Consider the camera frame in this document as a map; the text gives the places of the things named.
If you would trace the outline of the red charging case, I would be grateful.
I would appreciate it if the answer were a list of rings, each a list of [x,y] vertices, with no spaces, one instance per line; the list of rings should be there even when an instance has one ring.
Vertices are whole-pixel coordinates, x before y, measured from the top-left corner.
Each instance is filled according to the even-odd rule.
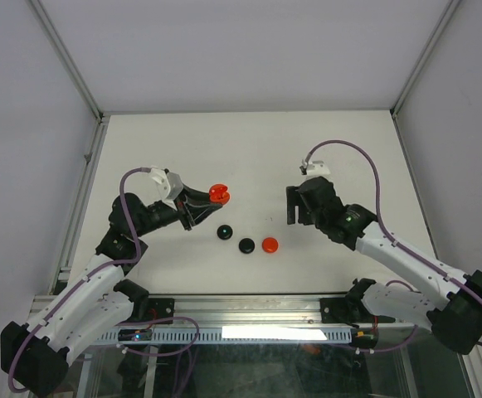
[[[211,203],[220,205],[226,205],[231,198],[228,187],[224,184],[215,184],[211,186],[208,195]]]
[[[265,253],[272,254],[279,249],[279,242],[274,237],[266,237],[261,242],[261,247]]]

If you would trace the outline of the black earbud charging case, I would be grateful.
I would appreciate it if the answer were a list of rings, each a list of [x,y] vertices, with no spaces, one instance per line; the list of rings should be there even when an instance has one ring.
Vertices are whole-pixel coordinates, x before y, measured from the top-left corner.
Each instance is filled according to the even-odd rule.
[[[239,241],[238,248],[243,254],[250,254],[255,250],[255,242],[250,238],[243,238]]]

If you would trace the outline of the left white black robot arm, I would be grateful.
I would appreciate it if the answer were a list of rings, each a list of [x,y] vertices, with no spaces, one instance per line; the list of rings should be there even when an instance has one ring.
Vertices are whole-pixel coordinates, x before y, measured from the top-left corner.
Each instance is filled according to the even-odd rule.
[[[189,231],[229,199],[223,184],[208,192],[182,186],[174,197],[148,206],[136,194],[120,192],[110,228],[82,274],[24,324],[11,322],[2,330],[1,368],[9,389],[50,395],[98,337],[120,323],[145,319],[149,292],[127,278],[148,248],[141,236],[177,222]]]

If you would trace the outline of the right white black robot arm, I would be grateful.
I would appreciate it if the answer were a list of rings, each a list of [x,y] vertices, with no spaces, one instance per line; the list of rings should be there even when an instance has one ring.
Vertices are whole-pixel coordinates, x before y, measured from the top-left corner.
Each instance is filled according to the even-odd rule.
[[[346,295],[350,318],[384,316],[423,328],[445,347],[467,355],[482,338],[482,271],[467,274],[398,240],[379,216],[344,205],[325,177],[285,189],[287,222],[314,226],[333,243],[384,265],[413,286],[391,288],[373,279],[353,283]]]

